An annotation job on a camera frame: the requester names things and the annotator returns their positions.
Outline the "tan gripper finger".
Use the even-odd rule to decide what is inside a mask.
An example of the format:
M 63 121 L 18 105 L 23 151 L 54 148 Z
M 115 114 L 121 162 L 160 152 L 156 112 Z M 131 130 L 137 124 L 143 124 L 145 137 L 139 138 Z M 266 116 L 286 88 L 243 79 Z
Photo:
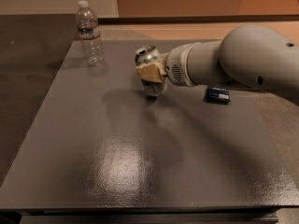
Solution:
M 141 79 L 149 82 L 162 83 L 167 76 L 165 66 L 161 62 L 142 63 L 135 70 Z

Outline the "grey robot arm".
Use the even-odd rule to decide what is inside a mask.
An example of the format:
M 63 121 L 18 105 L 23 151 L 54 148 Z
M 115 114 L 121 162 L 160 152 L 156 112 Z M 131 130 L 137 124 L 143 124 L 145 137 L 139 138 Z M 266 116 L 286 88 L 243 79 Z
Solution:
M 263 25 L 242 25 L 222 40 L 183 44 L 167 53 L 144 46 L 135 52 L 135 70 L 153 97 L 172 83 L 208 85 L 207 98 L 221 103 L 230 102 L 228 90 L 246 88 L 299 102 L 299 47 Z

